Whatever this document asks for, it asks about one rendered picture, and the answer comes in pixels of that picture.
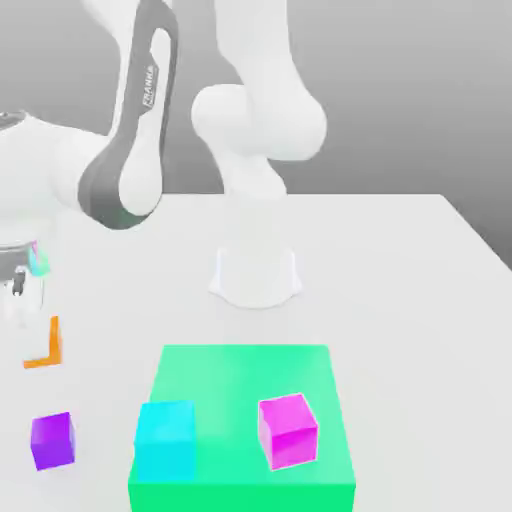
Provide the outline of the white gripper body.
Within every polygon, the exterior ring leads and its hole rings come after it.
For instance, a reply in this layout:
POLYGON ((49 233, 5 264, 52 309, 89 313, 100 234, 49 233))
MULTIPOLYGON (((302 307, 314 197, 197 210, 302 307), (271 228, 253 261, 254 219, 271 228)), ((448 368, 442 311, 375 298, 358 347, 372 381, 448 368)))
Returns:
POLYGON ((0 320, 11 327, 25 328, 39 314, 44 284, 31 274, 17 274, 0 285, 0 320))

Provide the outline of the small purple cube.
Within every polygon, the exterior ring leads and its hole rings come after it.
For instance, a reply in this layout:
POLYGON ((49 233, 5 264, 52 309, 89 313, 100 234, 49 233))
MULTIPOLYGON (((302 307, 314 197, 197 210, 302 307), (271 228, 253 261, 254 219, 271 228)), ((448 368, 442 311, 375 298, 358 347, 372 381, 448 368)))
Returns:
POLYGON ((76 439, 71 414, 34 418, 30 448, 38 471, 74 463, 76 439))

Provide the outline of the small cyan cube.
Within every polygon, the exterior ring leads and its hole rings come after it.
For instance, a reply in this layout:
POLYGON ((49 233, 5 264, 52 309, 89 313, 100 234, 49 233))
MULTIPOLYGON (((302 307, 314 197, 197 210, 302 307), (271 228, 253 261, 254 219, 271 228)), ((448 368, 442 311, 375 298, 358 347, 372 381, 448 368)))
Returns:
POLYGON ((194 402, 172 400, 144 403, 139 413, 134 452, 139 482, 193 480, 197 459, 194 402))

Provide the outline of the small magenta cube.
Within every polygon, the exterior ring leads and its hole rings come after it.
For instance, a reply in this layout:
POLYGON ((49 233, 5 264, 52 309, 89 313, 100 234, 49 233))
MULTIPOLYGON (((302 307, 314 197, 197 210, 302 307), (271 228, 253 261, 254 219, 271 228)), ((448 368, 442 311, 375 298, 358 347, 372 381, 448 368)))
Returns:
POLYGON ((260 400, 257 425, 272 472, 317 460, 319 424, 303 393, 260 400))

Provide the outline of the large green box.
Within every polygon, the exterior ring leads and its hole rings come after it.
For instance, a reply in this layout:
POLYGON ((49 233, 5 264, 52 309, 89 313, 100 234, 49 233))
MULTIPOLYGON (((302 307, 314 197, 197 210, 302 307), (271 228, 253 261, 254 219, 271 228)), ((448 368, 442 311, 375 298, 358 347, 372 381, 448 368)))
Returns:
POLYGON ((128 478, 131 512, 352 512, 356 480, 325 345, 167 345, 153 402, 195 405, 197 469, 189 481, 128 478), (318 458, 270 470, 258 403, 305 396, 319 423, 318 458))

